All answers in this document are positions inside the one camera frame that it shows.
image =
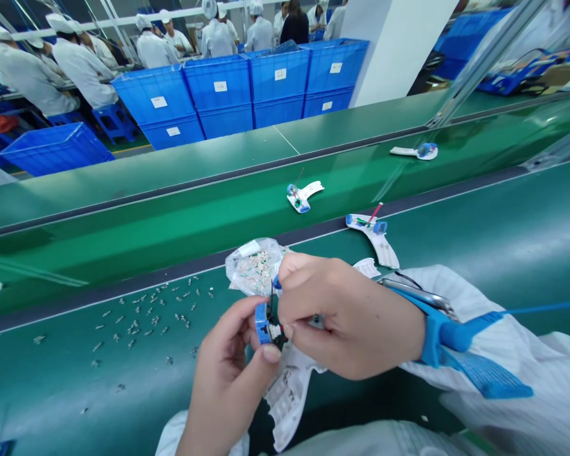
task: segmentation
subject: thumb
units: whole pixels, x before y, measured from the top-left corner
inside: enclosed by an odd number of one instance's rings
[[[281,351],[276,346],[261,345],[235,381],[239,399],[259,404],[279,371],[280,361]]]

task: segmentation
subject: blue plastic crate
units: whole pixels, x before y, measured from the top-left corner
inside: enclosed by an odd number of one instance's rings
[[[205,135],[196,114],[139,126],[155,150],[203,141]]]
[[[264,128],[302,118],[304,95],[253,103],[255,127]]]
[[[354,87],[348,87],[337,91],[307,94],[304,118],[347,109],[354,90]]]
[[[33,176],[114,160],[82,122],[28,131],[0,155]]]
[[[240,55],[189,60],[184,73],[197,111],[251,103],[249,64]]]
[[[261,56],[266,51],[247,53],[251,72],[251,98],[254,103],[304,95],[310,51]]]
[[[138,124],[181,118],[196,112],[182,65],[123,73],[112,85]]]
[[[253,130],[251,103],[230,108],[199,111],[207,139]]]
[[[357,83],[369,41],[340,38],[316,41],[300,47],[309,49],[307,93],[325,92]]]

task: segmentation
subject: hand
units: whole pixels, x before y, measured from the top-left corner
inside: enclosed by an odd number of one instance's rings
[[[203,340],[177,455],[224,456],[249,429],[281,360],[277,347],[258,342],[255,308],[267,300],[250,296],[237,301]],[[245,366],[249,343],[255,354]]]
[[[425,315],[337,258],[292,253],[279,269],[279,321],[303,353],[351,380],[420,359]],[[307,322],[325,315],[325,329]]]

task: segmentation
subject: black shirt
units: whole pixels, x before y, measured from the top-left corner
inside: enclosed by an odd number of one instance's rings
[[[294,40],[296,44],[308,42],[308,16],[302,13],[301,16],[287,16],[283,23],[281,32],[281,44],[287,40]]]

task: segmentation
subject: white label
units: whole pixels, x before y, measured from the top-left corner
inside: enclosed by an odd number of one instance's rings
[[[283,68],[282,70],[275,70],[274,72],[274,80],[281,80],[287,77],[287,68]]]
[[[339,73],[342,71],[342,62],[340,63],[332,63],[330,73]]]
[[[248,257],[260,251],[260,245],[254,240],[249,241],[243,246],[239,247],[239,253],[242,257]]]
[[[150,98],[150,101],[154,105],[154,109],[164,108],[167,105],[165,97]]]
[[[167,129],[167,133],[169,134],[169,136],[176,136],[176,135],[180,134],[179,128],[177,128],[177,127],[171,127],[169,129]]]
[[[226,85],[226,81],[215,81],[213,83],[216,92],[227,92],[228,86]]]

